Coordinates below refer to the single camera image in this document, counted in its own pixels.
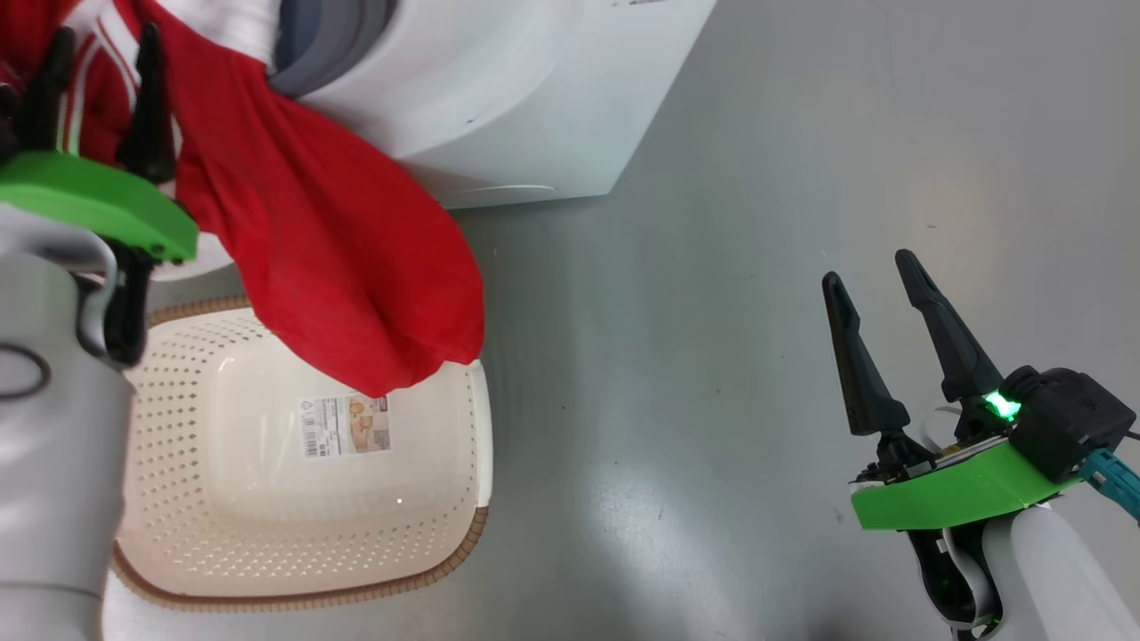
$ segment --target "white plastic basket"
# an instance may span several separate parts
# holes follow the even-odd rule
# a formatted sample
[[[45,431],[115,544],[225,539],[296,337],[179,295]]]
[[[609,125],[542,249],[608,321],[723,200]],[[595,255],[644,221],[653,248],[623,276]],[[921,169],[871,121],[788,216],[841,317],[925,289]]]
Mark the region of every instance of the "white plastic basket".
[[[374,599],[449,574],[490,500],[479,362],[369,403],[294,356],[246,305],[153,319],[128,373],[119,576],[163,606],[254,611]]]

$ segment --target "gray robot arm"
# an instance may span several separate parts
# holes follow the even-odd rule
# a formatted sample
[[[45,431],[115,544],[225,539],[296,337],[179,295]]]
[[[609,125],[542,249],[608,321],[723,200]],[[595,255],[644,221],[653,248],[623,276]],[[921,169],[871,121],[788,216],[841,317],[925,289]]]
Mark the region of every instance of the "gray robot arm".
[[[101,344],[107,285],[84,295],[71,269],[116,269],[93,234],[3,221],[0,639],[96,640],[132,388]]]

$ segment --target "product label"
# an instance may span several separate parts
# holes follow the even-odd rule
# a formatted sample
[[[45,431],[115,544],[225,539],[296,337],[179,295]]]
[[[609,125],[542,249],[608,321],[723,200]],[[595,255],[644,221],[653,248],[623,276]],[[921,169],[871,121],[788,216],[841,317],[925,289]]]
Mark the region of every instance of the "product label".
[[[388,398],[358,393],[298,401],[306,459],[348,456],[392,448]]]

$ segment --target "white washing machine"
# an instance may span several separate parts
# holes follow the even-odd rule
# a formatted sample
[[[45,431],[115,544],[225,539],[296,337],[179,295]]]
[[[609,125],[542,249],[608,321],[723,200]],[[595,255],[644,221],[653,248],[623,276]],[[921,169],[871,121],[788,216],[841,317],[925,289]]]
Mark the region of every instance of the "white washing machine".
[[[356,64],[301,99],[459,209],[609,193],[716,0],[391,2],[326,18],[372,35],[326,30]]]

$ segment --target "basket rim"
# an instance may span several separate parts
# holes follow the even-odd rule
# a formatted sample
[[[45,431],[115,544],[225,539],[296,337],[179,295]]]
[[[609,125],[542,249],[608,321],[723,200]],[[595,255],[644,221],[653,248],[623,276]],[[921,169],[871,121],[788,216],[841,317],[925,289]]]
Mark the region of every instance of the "basket rim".
[[[148,326],[155,327],[163,323],[213,314],[218,311],[233,311],[250,307],[250,298],[246,295],[234,295],[205,301],[177,305],[154,311],[148,317]],[[332,606],[343,606],[358,603],[374,599],[383,599],[392,594],[402,594],[421,587],[426,587],[445,576],[455,571],[479,543],[487,525],[488,508],[475,508],[475,513],[471,519],[471,527],[467,535],[442,562],[424,570],[420,574],[393,578],[381,583],[370,583],[357,587],[344,587],[341,590],[327,590],[321,592],[306,592],[301,594],[285,594],[280,597],[195,597],[189,594],[178,594],[163,590],[146,578],[131,565],[127,554],[115,538],[114,550],[111,557],[111,569],[123,582],[131,592],[145,601],[188,612],[276,612],[290,610],[304,610],[311,608],[327,608]]]

